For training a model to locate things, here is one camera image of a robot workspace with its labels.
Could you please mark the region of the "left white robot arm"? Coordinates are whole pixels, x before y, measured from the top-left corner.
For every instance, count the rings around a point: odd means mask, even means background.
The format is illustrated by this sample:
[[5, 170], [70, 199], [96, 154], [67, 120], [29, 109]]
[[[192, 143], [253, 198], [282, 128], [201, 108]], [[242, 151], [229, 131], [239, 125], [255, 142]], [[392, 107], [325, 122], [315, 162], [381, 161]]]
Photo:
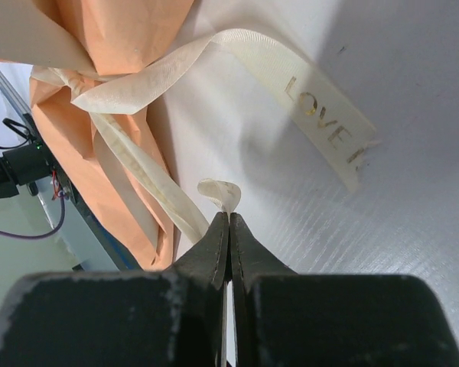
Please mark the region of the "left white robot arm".
[[18, 187], [48, 177], [54, 170], [54, 158], [41, 143], [24, 145], [0, 155], [0, 199], [19, 194]]

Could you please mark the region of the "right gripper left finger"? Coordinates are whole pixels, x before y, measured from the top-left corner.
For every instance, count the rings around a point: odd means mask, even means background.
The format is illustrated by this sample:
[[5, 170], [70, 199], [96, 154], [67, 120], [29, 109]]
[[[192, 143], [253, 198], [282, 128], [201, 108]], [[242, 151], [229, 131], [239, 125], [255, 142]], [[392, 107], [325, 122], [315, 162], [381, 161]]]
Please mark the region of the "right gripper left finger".
[[229, 219], [163, 271], [19, 279], [0, 308], [0, 366], [224, 366]]

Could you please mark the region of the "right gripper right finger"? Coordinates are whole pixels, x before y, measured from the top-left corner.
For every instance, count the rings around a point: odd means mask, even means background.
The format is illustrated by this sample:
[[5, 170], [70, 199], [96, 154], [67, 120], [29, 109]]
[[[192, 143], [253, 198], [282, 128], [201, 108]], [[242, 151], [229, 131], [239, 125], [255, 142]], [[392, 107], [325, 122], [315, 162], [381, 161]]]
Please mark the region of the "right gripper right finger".
[[298, 274], [229, 220], [238, 366], [459, 366], [431, 288], [405, 274]]

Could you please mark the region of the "orange beige wrapping paper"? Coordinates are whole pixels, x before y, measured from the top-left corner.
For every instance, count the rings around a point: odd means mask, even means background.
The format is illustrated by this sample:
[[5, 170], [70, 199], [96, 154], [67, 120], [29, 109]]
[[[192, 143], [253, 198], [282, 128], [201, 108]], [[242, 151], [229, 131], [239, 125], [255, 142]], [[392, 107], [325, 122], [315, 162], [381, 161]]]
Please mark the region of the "orange beige wrapping paper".
[[161, 63], [189, 1], [0, 1], [0, 61], [30, 64], [47, 146], [101, 225], [141, 268], [167, 268], [174, 231], [205, 218], [172, 180], [147, 121], [180, 62]]

